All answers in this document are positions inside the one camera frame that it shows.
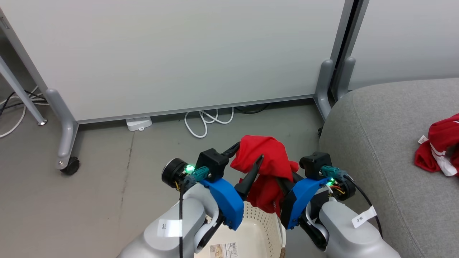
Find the red garment with white stripes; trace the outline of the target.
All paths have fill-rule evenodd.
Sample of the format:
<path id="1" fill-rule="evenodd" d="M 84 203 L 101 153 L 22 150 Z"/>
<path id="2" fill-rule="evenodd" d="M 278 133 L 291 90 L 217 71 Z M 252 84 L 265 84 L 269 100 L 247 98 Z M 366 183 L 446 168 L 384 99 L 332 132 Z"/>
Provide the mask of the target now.
<path id="1" fill-rule="evenodd" d="M 459 113 L 432 124 L 428 136 L 419 142 L 416 166 L 431 173 L 459 177 Z"/>

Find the beige perforated laundry basket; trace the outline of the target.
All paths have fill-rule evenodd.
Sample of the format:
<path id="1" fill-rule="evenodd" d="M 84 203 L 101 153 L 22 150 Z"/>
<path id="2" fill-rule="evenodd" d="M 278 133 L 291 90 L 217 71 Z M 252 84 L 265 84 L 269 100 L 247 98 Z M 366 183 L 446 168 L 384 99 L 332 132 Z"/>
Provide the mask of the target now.
<path id="1" fill-rule="evenodd" d="M 194 258 L 209 258 L 209 247 L 236 242 L 239 258 L 285 258 L 286 230 L 276 214 L 266 213 L 245 202 L 244 216 L 236 231 L 221 225 Z"/>

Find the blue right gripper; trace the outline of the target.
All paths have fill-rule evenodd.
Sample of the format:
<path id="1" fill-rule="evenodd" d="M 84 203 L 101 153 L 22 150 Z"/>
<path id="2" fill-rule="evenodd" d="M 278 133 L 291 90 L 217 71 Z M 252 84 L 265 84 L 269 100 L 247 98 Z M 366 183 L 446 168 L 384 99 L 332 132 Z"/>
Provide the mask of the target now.
<path id="1" fill-rule="evenodd" d="M 297 172 L 292 172 L 292 181 L 287 178 L 276 177 L 280 188 L 280 197 L 276 201 L 280 208 L 280 220 L 285 229 L 292 229 L 297 226 L 298 219 L 305 211 L 308 203 L 319 190 L 325 186 L 331 178 L 321 180 L 303 178 Z"/>

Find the barcode sticker in basket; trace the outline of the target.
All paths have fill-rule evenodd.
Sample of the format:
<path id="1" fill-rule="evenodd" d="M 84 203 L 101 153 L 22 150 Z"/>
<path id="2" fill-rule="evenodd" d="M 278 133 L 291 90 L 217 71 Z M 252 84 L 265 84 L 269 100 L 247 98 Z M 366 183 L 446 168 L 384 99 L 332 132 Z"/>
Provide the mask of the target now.
<path id="1" fill-rule="evenodd" d="M 209 254 L 209 258 L 239 258 L 236 242 L 210 245 Z"/>

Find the large white partition panel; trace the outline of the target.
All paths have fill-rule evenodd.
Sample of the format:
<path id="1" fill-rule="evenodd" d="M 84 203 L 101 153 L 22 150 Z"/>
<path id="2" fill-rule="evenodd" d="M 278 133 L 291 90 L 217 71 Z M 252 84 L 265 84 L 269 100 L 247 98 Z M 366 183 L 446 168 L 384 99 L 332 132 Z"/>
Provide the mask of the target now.
<path id="1" fill-rule="evenodd" d="M 308 98 L 345 0 L 0 0 L 79 122 Z"/>

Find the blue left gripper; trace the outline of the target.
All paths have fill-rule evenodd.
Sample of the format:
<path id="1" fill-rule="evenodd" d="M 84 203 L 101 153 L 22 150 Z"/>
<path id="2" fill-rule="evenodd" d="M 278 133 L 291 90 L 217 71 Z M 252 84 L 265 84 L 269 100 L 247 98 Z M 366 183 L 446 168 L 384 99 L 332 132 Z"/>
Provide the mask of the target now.
<path id="1" fill-rule="evenodd" d="M 240 148 L 240 142 L 236 142 L 229 149 L 225 150 L 222 155 L 232 158 Z M 264 155 L 260 155 L 254 162 L 246 176 L 237 183 L 235 187 L 224 178 L 215 182 L 202 180 L 200 183 L 210 190 L 210 193 L 216 201 L 224 217 L 225 224 L 232 230 L 236 231 L 241 225 L 244 216 L 244 201 L 248 197 L 250 189 L 257 178 L 259 169 L 264 160 Z"/>

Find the narrow white partition panel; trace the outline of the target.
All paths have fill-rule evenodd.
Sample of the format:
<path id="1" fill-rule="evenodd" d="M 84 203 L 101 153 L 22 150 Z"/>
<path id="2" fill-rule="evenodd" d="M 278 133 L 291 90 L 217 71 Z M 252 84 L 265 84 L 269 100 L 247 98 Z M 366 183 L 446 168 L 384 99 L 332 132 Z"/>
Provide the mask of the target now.
<path id="1" fill-rule="evenodd" d="M 349 90 L 459 78 L 459 0 L 369 0 Z"/>

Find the grey metal table leg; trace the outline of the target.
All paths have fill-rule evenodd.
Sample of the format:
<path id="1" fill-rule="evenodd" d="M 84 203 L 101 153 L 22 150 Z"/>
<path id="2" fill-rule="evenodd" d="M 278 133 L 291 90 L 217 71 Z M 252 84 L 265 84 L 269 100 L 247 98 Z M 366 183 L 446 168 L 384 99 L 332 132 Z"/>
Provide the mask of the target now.
<path id="1" fill-rule="evenodd" d="M 12 90 L 18 95 L 18 97 L 23 102 L 24 106 L 30 111 L 32 116 L 38 122 L 38 126 L 43 126 L 47 123 L 47 119 L 45 119 L 41 113 L 36 108 L 36 105 L 32 102 L 28 93 L 24 90 L 24 88 L 19 84 L 16 77 L 13 75 L 13 72 L 7 66 L 3 58 L 0 56 L 0 74 L 5 78 L 8 82 Z"/>

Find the grey partition foot with caster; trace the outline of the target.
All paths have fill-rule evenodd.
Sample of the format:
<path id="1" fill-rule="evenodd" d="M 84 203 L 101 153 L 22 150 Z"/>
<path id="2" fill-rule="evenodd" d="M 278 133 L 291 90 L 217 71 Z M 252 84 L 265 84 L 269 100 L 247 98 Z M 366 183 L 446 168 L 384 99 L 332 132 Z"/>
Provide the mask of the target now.
<path id="1" fill-rule="evenodd" d="M 62 127 L 62 136 L 56 161 L 56 168 L 60 171 L 67 167 L 69 158 L 72 157 L 71 152 L 79 125 L 57 90 L 47 89 L 46 99 Z"/>

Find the grey fabric sofa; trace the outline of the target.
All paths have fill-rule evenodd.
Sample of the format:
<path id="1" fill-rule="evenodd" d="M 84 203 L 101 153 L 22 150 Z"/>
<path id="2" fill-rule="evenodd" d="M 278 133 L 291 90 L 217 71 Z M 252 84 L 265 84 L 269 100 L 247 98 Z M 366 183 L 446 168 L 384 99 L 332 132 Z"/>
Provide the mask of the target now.
<path id="1" fill-rule="evenodd" d="M 431 124 L 459 113 L 459 78 L 386 83 L 350 91 L 319 140 L 371 200 L 383 239 L 402 258 L 459 258 L 459 178 L 414 164 Z"/>

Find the plain red garment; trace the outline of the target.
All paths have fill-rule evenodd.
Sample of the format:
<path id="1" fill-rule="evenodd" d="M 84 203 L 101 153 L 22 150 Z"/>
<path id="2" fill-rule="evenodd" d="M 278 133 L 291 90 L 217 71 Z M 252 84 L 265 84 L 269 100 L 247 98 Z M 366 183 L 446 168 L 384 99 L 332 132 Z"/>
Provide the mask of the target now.
<path id="1" fill-rule="evenodd" d="M 254 162 L 263 155 L 263 161 L 246 200 L 252 206 L 270 214 L 281 215 L 280 201 L 283 193 L 277 178 L 293 181 L 293 173 L 299 170 L 297 162 L 290 161 L 282 142 L 273 137 L 246 135 L 240 141 L 240 148 L 231 168 L 247 174 Z"/>

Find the white power adapter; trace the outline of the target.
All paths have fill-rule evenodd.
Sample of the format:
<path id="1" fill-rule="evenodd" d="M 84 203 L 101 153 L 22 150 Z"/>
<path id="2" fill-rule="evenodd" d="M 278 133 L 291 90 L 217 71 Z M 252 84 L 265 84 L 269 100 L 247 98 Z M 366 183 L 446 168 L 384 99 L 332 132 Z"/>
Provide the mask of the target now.
<path id="1" fill-rule="evenodd" d="M 152 125 L 151 117 L 144 116 L 135 119 L 126 119 L 126 125 L 129 131 L 143 131 Z"/>

